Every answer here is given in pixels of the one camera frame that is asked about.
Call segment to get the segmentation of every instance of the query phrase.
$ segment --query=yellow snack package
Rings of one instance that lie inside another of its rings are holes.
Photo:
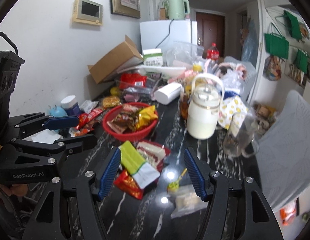
[[[154,112],[155,106],[149,106],[142,109],[138,113],[138,122],[135,124],[136,129],[139,130],[143,126],[149,125],[151,121],[158,119],[158,116]]]

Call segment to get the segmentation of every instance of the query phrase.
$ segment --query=yellow bottle cap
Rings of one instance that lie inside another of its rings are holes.
[[[197,72],[202,72],[202,66],[201,65],[193,65],[193,70]]]

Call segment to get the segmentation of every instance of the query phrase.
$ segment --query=green tote bag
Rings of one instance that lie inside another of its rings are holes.
[[[265,44],[266,44],[266,52],[278,56],[280,58],[289,58],[289,42],[281,35],[279,30],[275,27],[273,23],[271,23],[271,32],[272,33],[265,33]]]

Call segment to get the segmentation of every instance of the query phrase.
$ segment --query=milk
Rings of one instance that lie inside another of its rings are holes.
[[[186,128],[192,137],[203,140],[208,139],[213,135],[216,125],[217,119],[214,122],[205,123],[188,115]]]

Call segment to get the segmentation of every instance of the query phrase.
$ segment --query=white jar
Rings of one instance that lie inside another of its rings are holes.
[[[218,83],[222,88],[222,95],[212,84],[200,84],[195,88],[195,82],[198,78],[211,79]],[[212,74],[199,74],[193,79],[192,100],[188,108],[186,124],[187,131],[192,137],[203,140],[213,135],[224,92],[222,81]]]

